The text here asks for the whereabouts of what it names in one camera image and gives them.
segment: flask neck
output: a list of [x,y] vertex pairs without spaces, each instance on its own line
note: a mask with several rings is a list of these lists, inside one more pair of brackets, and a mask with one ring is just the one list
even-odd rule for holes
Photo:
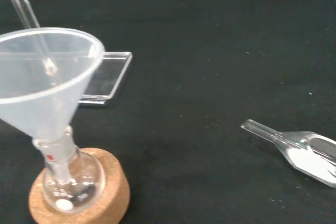
[[66,127],[60,139],[53,142],[33,139],[33,145],[41,151],[49,172],[60,184],[67,184],[71,180],[69,163],[80,155],[72,138],[71,126]]

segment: funnel stem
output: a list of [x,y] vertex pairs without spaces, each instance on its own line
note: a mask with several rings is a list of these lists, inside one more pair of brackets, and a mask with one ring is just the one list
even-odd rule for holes
[[261,123],[253,121],[251,119],[247,120],[241,125],[241,127],[253,134],[256,134],[268,141],[274,142],[280,135],[278,131],[275,131]]

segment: transparent funnel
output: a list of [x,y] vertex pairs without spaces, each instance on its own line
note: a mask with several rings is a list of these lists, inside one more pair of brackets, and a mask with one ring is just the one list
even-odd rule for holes
[[243,129],[274,143],[297,170],[336,187],[336,142],[309,131],[278,132],[253,120]]
[[90,207],[104,187],[99,162],[79,151],[68,126],[103,52],[97,38],[73,29],[0,36],[0,118],[33,138],[45,157],[45,197],[63,212]]

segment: plastic funnel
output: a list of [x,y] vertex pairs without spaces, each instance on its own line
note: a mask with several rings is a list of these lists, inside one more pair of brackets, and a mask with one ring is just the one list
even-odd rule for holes
[[35,139],[59,139],[103,52],[96,37],[73,29],[1,35],[0,118]]

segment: cork stand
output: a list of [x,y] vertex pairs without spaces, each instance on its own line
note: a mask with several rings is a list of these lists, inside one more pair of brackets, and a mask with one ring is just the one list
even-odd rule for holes
[[92,207],[77,214],[56,211],[44,200],[43,170],[31,187],[28,202],[30,213],[38,224],[118,224],[124,216],[130,201],[130,187],[119,161],[101,149],[81,151],[97,158],[104,168],[106,184],[102,196]]

